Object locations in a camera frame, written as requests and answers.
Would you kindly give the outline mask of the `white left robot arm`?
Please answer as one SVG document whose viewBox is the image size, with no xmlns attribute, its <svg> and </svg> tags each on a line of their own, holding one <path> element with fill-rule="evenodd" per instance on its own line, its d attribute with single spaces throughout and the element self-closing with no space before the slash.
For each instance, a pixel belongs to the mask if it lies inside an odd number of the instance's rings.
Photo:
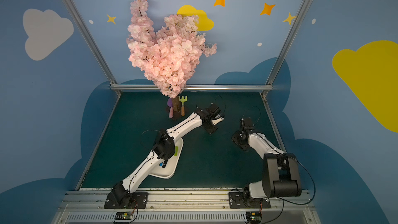
<svg viewBox="0 0 398 224">
<path fill-rule="evenodd" d="M 159 164 L 169 161 L 175 154 L 176 143 L 190 131 L 203 127 L 207 133 L 217 130 L 217 124 L 224 120 L 224 113 L 212 103 L 210 107 L 197 108 L 179 124 L 161 129 L 146 159 L 124 180 L 116 183 L 108 194 L 105 209 L 132 208 L 137 202 L 136 191 L 141 183 Z"/>
</svg>

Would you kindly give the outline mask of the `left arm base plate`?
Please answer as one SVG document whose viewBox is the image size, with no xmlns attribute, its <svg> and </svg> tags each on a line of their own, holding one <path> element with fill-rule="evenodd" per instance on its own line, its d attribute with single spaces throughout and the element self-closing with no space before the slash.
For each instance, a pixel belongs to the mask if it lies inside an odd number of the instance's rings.
<svg viewBox="0 0 398 224">
<path fill-rule="evenodd" d="M 107 196 L 104 209 L 145 209 L 148 196 L 149 193 L 147 192 L 135 192 L 132 194 L 116 194 L 111 192 Z"/>
</svg>

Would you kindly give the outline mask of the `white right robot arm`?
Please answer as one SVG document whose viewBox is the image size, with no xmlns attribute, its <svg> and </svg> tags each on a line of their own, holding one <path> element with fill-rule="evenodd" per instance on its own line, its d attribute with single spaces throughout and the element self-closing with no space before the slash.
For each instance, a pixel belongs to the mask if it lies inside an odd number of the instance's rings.
<svg viewBox="0 0 398 224">
<path fill-rule="evenodd" d="M 286 153 L 271 143 L 255 128 L 251 118 L 241 118 L 240 128 L 232 141 L 243 151 L 253 149 L 263 161 L 262 178 L 246 187 L 248 197 L 284 198 L 299 197 L 302 185 L 298 162 L 292 153 Z"/>
</svg>

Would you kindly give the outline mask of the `white oval storage tray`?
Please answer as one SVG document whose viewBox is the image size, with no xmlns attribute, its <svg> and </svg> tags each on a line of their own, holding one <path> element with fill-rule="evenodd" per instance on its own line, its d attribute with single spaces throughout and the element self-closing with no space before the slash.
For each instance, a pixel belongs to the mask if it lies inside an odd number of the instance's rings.
<svg viewBox="0 0 398 224">
<path fill-rule="evenodd" d="M 175 146 L 178 146 L 178 156 L 177 157 L 172 156 L 168 161 L 163 162 L 162 167 L 158 165 L 155 169 L 151 171 L 149 175 L 162 179 L 169 179 L 173 177 L 178 165 L 183 145 L 184 145 L 183 139 L 178 140 L 177 143 L 175 144 Z"/>
</svg>

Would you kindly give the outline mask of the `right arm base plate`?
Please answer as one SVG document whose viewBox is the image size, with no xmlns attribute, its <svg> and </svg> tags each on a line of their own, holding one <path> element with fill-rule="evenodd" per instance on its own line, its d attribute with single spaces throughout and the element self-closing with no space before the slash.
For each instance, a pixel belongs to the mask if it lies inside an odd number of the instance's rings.
<svg viewBox="0 0 398 224">
<path fill-rule="evenodd" d="M 232 209 L 271 208 L 269 199 L 252 198 L 244 192 L 232 190 L 228 193 L 229 205 Z"/>
</svg>

